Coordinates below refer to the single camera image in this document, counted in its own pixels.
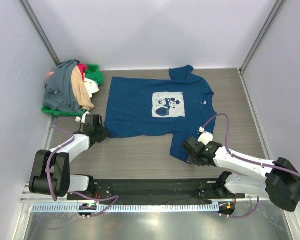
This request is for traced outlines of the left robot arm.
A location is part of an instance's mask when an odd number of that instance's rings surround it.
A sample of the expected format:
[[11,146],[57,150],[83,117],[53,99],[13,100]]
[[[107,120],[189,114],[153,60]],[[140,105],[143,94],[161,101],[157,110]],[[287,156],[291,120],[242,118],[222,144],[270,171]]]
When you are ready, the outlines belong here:
[[75,192],[85,200],[91,200],[97,193],[94,178],[84,174],[71,175],[70,163],[95,144],[103,142],[109,133],[99,114],[86,113],[77,119],[79,130],[71,133],[69,140],[35,154],[28,183],[31,193],[51,196],[54,201]]

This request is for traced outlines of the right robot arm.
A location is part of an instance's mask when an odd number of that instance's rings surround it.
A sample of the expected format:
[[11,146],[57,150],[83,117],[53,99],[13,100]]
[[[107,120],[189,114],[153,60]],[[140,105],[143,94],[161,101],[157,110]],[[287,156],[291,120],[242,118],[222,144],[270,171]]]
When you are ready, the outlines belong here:
[[182,143],[188,163],[224,168],[215,183],[199,189],[203,200],[252,195],[270,200],[276,207],[294,212],[300,202],[300,174],[285,158],[276,161],[252,157],[212,141],[212,136],[189,137]]

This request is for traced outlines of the blue t shirt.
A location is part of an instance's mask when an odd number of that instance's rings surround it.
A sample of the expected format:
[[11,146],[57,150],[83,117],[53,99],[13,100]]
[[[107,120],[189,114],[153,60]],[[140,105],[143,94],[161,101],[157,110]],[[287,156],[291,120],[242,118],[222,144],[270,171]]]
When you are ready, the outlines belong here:
[[213,133],[217,113],[214,92],[190,65],[169,70],[169,80],[113,77],[104,127],[110,138],[163,136],[172,134],[170,155],[183,162],[188,153],[182,143],[197,137],[207,124]]

